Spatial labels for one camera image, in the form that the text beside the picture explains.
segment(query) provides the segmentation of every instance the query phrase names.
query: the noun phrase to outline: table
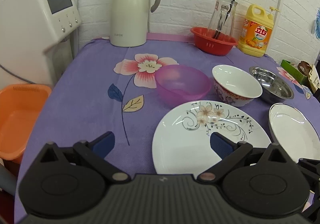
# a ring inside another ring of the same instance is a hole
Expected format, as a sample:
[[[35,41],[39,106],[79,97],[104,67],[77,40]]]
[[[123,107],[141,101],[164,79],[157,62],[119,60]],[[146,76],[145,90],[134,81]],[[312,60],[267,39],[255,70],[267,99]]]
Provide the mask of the table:
[[[120,48],[107,40],[93,40],[79,52],[44,105],[24,153],[18,184],[46,142],[54,141],[58,146],[69,147],[80,140],[92,141],[106,131],[113,131],[116,136],[115,147],[105,158],[108,162],[132,177],[135,173],[156,173],[151,153],[152,138],[158,123],[170,108],[161,102],[155,89],[136,86],[154,87],[152,79],[146,78],[145,74],[132,74],[138,69],[146,70],[147,66],[135,67],[136,54],[152,54],[150,59],[158,56],[157,64],[162,65],[177,61],[201,70],[210,78],[212,68],[218,64],[233,65],[247,72],[251,66],[266,68],[276,74],[279,72],[279,65],[271,57],[252,57],[236,48],[226,56],[213,56],[185,42],[147,41],[139,47]],[[136,56],[136,59],[144,58],[144,55]],[[131,62],[126,61],[125,69],[120,71],[120,65],[116,67],[116,64],[124,59]],[[125,75],[115,73],[114,69]],[[300,110],[320,133],[319,102],[312,96],[307,100],[299,87],[285,80],[295,95],[286,103]],[[140,110],[131,106],[129,111],[137,111],[122,112],[121,108],[129,100],[141,95],[144,96],[144,104]],[[205,99],[219,100],[212,90]],[[269,104],[256,98],[240,109],[252,116],[270,136]],[[16,193],[15,222],[25,214]]]

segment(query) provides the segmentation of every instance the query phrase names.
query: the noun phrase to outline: purple bowl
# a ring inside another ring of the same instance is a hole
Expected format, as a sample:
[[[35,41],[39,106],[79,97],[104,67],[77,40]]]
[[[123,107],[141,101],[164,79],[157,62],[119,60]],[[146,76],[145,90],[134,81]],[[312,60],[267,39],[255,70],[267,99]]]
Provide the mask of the purple bowl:
[[[173,107],[201,100],[211,89],[207,75],[185,65],[163,66],[156,71],[155,79],[160,97]]]

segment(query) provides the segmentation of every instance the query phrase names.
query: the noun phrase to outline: metal bowl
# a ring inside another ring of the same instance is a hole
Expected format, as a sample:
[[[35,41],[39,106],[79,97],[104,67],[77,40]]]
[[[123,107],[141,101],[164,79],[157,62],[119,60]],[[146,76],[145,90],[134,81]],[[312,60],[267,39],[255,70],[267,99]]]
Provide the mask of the metal bowl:
[[[250,67],[249,71],[250,74],[261,84],[262,95],[260,97],[264,101],[270,104],[275,104],[294,98],[294,93],[291,87],[273,72],[259,67]]]

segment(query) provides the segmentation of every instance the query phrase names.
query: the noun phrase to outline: orange plastic basin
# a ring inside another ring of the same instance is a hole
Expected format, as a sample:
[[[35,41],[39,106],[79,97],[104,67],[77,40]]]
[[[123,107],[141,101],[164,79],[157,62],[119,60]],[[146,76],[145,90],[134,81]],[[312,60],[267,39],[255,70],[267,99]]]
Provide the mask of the orange plastic basin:
[[[0,91],[0,158],[21,163],[23,152],[51,89],[37,84],[9,85]]]

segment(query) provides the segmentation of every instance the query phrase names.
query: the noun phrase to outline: yellow bottle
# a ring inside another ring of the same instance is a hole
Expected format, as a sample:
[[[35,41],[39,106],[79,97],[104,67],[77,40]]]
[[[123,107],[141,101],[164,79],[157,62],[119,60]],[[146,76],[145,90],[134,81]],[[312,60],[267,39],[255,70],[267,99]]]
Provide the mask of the yellow bottle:
[[[261,57],[266,52],[274,27],[272,11],[279,11],[274,7],[270,9],[271,13],[267,15],[263,7],[255,4],[249,6],[238,43],[238,48],[243,53]]]

